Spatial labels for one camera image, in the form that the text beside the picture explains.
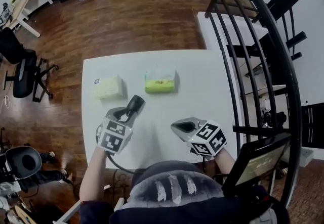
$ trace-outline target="black and white marker cube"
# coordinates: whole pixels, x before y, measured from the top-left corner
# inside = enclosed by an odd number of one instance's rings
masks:
[[[216,156],[226,145],[226,138],[221,130],[220,124],[209,120],[192,136],[188,144],[198,154]]]
[[[128,126],[104,118],[97,146],[113,154],[119,154],[130,141],[132,134],[133,129]]]

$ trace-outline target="black metal railing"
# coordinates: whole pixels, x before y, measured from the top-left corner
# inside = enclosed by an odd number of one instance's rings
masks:
[[[233,131],[236,133],[237,139],[237,152],[239,153],[241,144],[240,144],[240,133],[246,134],[247,142],[251,141],[251,135],[258,136],[259,139],[263,137],[270,137],[276,133],[280,133],[283,131],[289,131],[292,135],[291,140],[291,148],[290,148],[290,160],[289,160],[289,171],[287,174],[285,187],[283,189],[283,193],[281,196],[281,201],[288,206],[292,192],[294,190],[294,186],[296,183],[298,166],[299,166],[299,157],[300,157],[300,150],[301,150],[301,135],[302,135],[302,114],[301,114],[301,103],[300,103],[300,96],[299,96],[299,89],[297,78],[295,74],[295,70],[292,63],[291,55],[289,54],[288,48],[293,48],[298,42],[302,41],[305,34],[300,33],[295,35],[295,27],[294,27],[294,17],[292,13],[292,6],[298,0],[270,0],[268,4],[265,4],[264,0],[245,0],[251,3],[251,7],[247,9],[247,5],[243,6],[241,0],[234,0],[234,4],[229,5],[227,0],[211,0],[210,4],[208,5],[207,11],[205,13],[206,18],[210,18],[213,28],[216,33],[216,37],[218,43],[220,45],[220,49],[223,54],[223,59],[225,63],[225,68],[227,72],[227,77],[229,81],[232,103],[233,103],[233,110],[234,110],[234,123],[235,126],[233,127]],[[239,41],[239,45],[233,45],[231,40],[230,34],[226,28],[226,24],[224,23],[223,17],[220,13],[219,5],[222,5],[231,21],[232,27],[236,33],[236,36]],[[233,12],[231,11],[230,7],[235,5],[241,13],[241,16],[244,18],[248,29],[251,33],[253,38],[254,44],[253,46],[246,46],[242,34],[239,30],[239,27],[235,21]],[[247,10],[252,10],[257,13],[257,15],[251,20],[247,15]],[[292,32],[293,38],[288,38],[288,30],[287,24],[285,19],[285,13],[290,11],[290,17],[292,20]],[[227,40],[227,50],[230,57],[233,58],[233,63],[236,71],[237,82],[239,86],[240,98],[235,97],[235,87],[233,86],[233,81],[229,72],[229,66],[226,59],[226,49],[225,46],[222,44],[220,33],[217,29],[214,17],[212,13],[216,13],[219,24],[224,32],[225,38]],[[279,31],[277,29],[276,21],[282,17],[283,25],[285,28],[286,34],[286,41],[283,41]],[[260,21],[263,27],[268,29],[268,34],[261,38],[256,35],[254,29],[254,23]],[[271,45],[271,55],[269,55],[269,45]],[[242,75],[240,72],[240,67],[237,60],[237,54],[240,51],[241,56],[245,59],[246,66],[248,68],[248,76],[251,81],[252,93],[254,97],[254,105],[256,108],[256,118],[257,118],[257,127],[250,126],[249,120],[249,112],[248,112],[248,105],[246,99],[246,93],[244,89],[244,84],[242,80]],[[251,63],[251,52],[253,51],[253,56],[257,56],[260,58],[261,65],[263,68],[264,77],[267,84],[267,91],[269,94],[269,101],[270,101],[270,108],[271,108],[271,121],[273,124],[273,128],[264,128],[261,116],[261,106],[258,96],[258,88],[256,84],[256,79],[254,76],[252,63]],[[273,91],[273,83],[272,83],[272,75],[274,68],[272,67],[269,70],[269,66],[273,63],[277,63],[280,68],[280,73],[282,74],[282,79],[286,85],[286,92],[287,92],[287,103],[289,108],[289,129],[282,129],[279,126],[277,120],[277,108],[275,104],[275,94]],[[245,126],[239,125],[239,117],[238,108],[237,108],[237,100],[241,99],[242,101],[242,110],[244,116]],[[272,179],[269,182],[269,192],[272,192],[273,183],[274,183],[275,173],[272,175]]]

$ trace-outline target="white platform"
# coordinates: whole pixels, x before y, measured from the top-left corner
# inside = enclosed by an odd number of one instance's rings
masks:
[[[147,94],[144,74],[152,67],[177,71],[178,90],[168,94]],[[127,87],[127,99],[95,100],[92,86],[97,78],[119,75]],[[131,141],[114,158],[125,168],[148,167],[165,160],[201,162],[189,153],[170,125],[180,119],[197,117],[221,124],[227,151],[236,159],[233,107],[223,57],[219,49],[128,53],[84,60],[82,79],[82,120],[84,144],[89,163],[96,146],[95,131],[107,111],[124,107],[133,95],[146,104],[134,124]],[[107,161],[107,168],[115,168]]]

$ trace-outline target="chair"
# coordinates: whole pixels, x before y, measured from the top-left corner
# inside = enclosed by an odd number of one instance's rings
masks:
[[[55,68],[59,69],[57,65],[52,65],[44,71],[41,71],[42,63],[45,63],[45,59],[40,59],[38,65],[36,52],[33,50],[26,50],[23,45],[18,41],[14,33],[10,28],[3,29],[0,32],[0,53],[11,63],[17,64],[15,75],[8,76],[8,72],[4,76],[3,90],[6,89],[6,83],[8,81],[14,82],[13,96],[16,98],[24,98],[32,94],[33,102],[40,102],[40,98],[36,96],[36,90],[38,85],[45,91],[49,98],[53,98],[44,83],[42,77],[46,75],[50,70]]]

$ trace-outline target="screen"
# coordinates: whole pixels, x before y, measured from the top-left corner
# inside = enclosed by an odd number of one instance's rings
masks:
[[[262,156],[250,159],[236,185],[245,183],[257,176],[261,176],[262,174],[273,170],[284,148],[285,145]]]

